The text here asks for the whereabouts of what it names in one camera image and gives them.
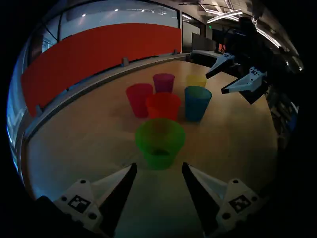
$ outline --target table surface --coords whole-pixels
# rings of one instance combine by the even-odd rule
[[[240,178],[258,192],[273,179],[277,138],[264,96],[250,105],[239,93],[221,94],[235,77],[219,73],[207,80],[212,99],[200,123],[184,118],[185,77],[209,68],[171,61],[109,82],[59,111],[27,145],[27,178],[36,197],[58,198],[80,178],[99,180],[137,163],[137,175],[116,237],[201,237],[202,230],[181,172],[182,162],[228,181]],[[134,142],[146,119],[134,117],[125,89],[153,83],[156,73],[175,75],[173,93],[182,104],[178,122],[184,147],[167,170],[152,171]]]

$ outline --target green cup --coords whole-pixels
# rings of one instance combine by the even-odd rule
[[[141,125],[135,138],[152,169],[167,169],[184,145],[185,132],[175,121],[155,118]]]

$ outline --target red partition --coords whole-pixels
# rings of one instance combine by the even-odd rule
[[[44,107],[59,93],[95,73],[122,63],[181,51],[181,30],[154,24],[127,23],[86,30],[41,54],[21,77],[27,108]]]

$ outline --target magenta cup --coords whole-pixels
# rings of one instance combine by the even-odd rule
[[[153,86],[149,83],[137,83],[126,89],[126,95],[136,117],[143,118],[149,115],[145,101],[152,94]]]
[[[172,92],[175,76],[170,73],[159,73],[153,76],[156,92]]]

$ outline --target orange cup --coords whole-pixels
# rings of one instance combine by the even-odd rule
[[[181,100],[169,92],[159,92],[146,99],[146,107],[151,119],[167,118],[176,121]]]

